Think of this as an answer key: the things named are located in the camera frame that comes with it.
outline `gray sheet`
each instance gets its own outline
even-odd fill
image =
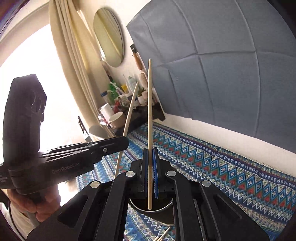
[[[152,0],[127,28],[166,113],[296,153],[296,39],[266,0]]]

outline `screw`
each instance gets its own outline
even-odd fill
[[[168,172],[167,172],[167,175],[168,175],[169,177],[174,177],[174,176],[176,175],[176,172],[175,172],[175,171],[168,171]]]
[[[133,177],[134,175],[135,175],[135,172],[133,172],[133,171],[126,172],[127,177]]]
[[[211,186],[211,182],[208,181],[208,180],[204,180],[204,181],[202,181],[202,185],[203,185],[204,187],[209,187],[209,186]]]
[[[93,181],[92,183],[91,183],[91,187],[92,188],[97,188],[97,187],[99,187],[100,186],[100,183],[98,182],[98,181]]]

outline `person's hand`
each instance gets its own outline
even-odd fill
[[[15,189],[7,189],[7,195],[12,205],[21,213],[35,213],[39,222],[43,222],[58,210],[61,202],[57,185],[43,190],[43,193],[45,194],[45,201],[34,204],[31,199],[18,194]]]

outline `mirror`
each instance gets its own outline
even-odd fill
[[[112,67],[123,60],[123,36],[115,16],[107,9],[99,9],[94,16],[94,32],[100,43],[102,56]]]

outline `geometric pattern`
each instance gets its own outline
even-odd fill
[[[128,135],[120,171],[129,170],[147,148],[147,124]],[[229,150],[163,125],[153,124],[153,143],[159,156],[193,181],[210,180],[258,223],[274,240],[284,229],[296,207],[296,178]],[[95,169],[77,177],[79,190],[92,180],[114,178],[118,154],[103,157]],[[166,227],[129,207],[125,240],[153,240]],[[174,229],[164,240],[174,240]]]

